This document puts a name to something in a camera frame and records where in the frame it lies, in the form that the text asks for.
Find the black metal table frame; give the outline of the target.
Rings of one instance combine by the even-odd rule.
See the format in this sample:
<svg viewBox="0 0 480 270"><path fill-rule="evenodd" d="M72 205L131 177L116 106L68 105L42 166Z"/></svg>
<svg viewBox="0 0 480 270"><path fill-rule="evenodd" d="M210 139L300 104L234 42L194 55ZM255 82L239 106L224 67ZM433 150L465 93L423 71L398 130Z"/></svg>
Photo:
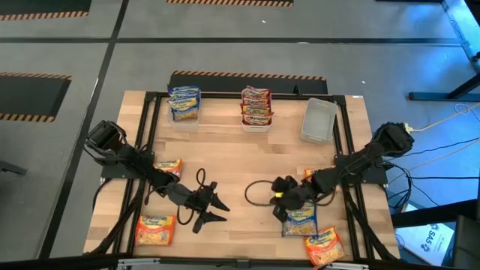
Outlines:
<svg viewBox="0 0 480 270"><path fill-rule="evenodd" d="M272 196L270 183L278 176L300 178L304 169L331 166L335 156L364 146L371 138L364 99L339 97L337 139L315 145L299 136L307 101L292 94L273 100L273 124L265 133L242 129L238 94L206 94L199 127L192 133L172 128L165 100L144 104L144 96L141 91L124 94L118 124L126 130L129 141L135 140L140 116L145 113L145 136L153 140L156 159L182 159L181 183L190 189L197 188L197 171L204 169L207 182L217 182L217 193L229 211L222 214L226 221L207 223L193 233L193 214L166 198L151 195L148 205L141 208L143 214L181 216L172 243L136 246L131 238L137 221L131 218L118 250L158 258L162 263L309 266L304 240L281 235L281 224L268 204Z"/></svg>

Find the black metal beam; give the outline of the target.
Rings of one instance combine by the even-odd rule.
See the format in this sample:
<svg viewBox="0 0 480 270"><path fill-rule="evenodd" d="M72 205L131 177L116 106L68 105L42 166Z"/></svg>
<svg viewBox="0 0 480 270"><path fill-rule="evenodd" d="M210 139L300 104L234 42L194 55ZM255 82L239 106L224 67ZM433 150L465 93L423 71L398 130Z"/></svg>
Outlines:
<svg viewBox="0 0 480 270"><path fill-rule="evenodd" d="M480 221L480 199L470 199L432 208L422 208L393 214L394 228L417 227L456 221L458 216Z"/></svg>

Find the grey metal foot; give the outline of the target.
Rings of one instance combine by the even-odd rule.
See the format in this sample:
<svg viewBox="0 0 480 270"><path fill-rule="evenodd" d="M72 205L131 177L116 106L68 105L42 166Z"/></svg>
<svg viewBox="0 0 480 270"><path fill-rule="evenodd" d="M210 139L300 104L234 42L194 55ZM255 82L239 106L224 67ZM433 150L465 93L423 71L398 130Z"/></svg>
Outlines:
<svg viewBox="0 0 480 270"><path fill-rule="evenodd" d="M16 166L12 163L8 163L3 160L0 160L0 171L6 172L6 173L14 173L21 176L24 176L27 173L27 169L24 169L20 166Z"/></svg>

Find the dark grey container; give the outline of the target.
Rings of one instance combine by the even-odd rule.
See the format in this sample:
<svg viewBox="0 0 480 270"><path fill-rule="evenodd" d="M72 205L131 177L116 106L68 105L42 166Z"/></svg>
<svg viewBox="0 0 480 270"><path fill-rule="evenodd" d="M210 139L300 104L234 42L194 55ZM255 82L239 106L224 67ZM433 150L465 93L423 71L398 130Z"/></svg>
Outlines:
<svg viewBox="0 0 480 270"><path fill-rule="evenodd" d="M457 218L452 260L457 269L480 270L480 222Z"/></svg>

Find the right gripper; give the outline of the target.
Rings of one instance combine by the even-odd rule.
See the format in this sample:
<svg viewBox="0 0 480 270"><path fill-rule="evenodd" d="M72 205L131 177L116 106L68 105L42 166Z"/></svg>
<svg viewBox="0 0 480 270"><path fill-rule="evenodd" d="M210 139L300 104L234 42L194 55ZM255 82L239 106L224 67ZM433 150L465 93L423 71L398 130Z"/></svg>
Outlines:
<svg viewBox="0 0 480 270"><path fill-rule="evenodd" d="M307 180L298 183L291 175L286 178L277 177L271 190L274 196L270 203L274 206L273 215L280 221L285 222L287 210L300 209L306 202L314 198L315 192L312 184Z"/></svg>

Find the clear plastic bin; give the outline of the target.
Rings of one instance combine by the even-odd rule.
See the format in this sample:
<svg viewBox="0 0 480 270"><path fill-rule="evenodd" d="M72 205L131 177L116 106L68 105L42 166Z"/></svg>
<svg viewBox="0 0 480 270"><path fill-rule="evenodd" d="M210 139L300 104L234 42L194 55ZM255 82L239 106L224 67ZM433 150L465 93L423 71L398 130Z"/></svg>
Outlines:
<svg viewBox="0 0 480 270"><path fill-rule="evenodd" d="M199 106L198 119L186 119L186 120L183 120L183 121L174 121L173 120L173 114L172 114L172 111L171 111L172 107L168 103L168 100L171 98L169 96L169 98L167 99L167 103L169 105L168 117L167 118L168 118L169 124L172 126L173 129L175 129L178 132L194 132L198 129L199 123L200 123L201 90L200 90L200 93L197 97L199 98L199 103L197 104Z"/></svg>

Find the white plastic bin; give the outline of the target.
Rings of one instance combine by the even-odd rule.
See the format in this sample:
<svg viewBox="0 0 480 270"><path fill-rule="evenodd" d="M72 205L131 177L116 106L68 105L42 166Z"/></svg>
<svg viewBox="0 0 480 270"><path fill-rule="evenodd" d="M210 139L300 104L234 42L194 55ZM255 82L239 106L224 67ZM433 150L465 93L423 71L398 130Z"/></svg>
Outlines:
<svg viewBox="0 0 480 270"><path fill-rule="evenodd" d="M272 92L270 94L270 96L268 97L269 100L270 100L270 107L271 107L271 111L273 112L272 110ZM246 125L243 123L242 121L242 110L241 110L241 123L242 123L242 127L243 127L243 130L245 132L257 132L257 133L263 133L263 132L267 132L269 130L269 128L271 127L272 125L272 122L273 120L271 119L271 124L270 125L266 125L266 126L256 126L256 125Z"/></svg>

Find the black metal desk frame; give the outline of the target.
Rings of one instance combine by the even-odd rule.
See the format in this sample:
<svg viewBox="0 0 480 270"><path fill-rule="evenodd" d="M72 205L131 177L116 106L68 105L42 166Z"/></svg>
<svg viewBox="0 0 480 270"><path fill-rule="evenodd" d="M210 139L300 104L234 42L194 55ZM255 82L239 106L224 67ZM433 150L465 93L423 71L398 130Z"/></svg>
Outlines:
<svg viewBox="0 0 480 270"><path fill-rule="evenodd" d="M480 0L439 1L475 75L450 92L410 92L411 101L480 102Z"/></svg>

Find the grey plastic bin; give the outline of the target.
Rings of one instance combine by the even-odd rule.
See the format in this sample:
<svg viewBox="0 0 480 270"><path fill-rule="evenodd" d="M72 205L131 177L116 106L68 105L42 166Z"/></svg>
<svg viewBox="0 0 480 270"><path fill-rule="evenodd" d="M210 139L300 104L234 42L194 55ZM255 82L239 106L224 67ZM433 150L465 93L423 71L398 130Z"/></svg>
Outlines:
<svg viewBox="0 0 480 270"><path fill-rule="evenodd" d="M332 102L310 98L307 101L300 138L320 145L331 142L337 110L337 105Z"/></svg>

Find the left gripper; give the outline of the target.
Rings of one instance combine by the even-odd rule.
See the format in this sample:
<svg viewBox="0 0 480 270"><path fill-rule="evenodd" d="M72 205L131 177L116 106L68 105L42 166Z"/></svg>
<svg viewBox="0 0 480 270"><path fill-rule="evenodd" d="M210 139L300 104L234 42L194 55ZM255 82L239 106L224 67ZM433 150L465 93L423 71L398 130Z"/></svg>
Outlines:
<svg viewBox="0 0 480 270"><path fill-rule="evenodd" d="M195 191L190 191L181 184L181 191L184 192L186 196L182 205L199 214L199 217L196 219L192 228L193 233L198 233L206 223L227 221L225 217L207 211L207 208L210 205L223 211L230 210L223 202L221 202L218 195L214 192L217 184L217 182L213 181L210 185L201 187Z"/></svg>

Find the white printed cardboard box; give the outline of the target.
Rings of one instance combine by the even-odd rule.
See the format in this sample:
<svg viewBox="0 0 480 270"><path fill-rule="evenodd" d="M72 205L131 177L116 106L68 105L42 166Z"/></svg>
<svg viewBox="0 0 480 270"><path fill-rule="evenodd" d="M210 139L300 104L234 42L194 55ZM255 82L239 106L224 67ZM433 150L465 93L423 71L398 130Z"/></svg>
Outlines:
<svg viewBox="0 0 480 270"><path fill-rule="evenodd" d="M400 246L431 265L440 266L454 230L443 223L401 227L395 230Z"/></svg>

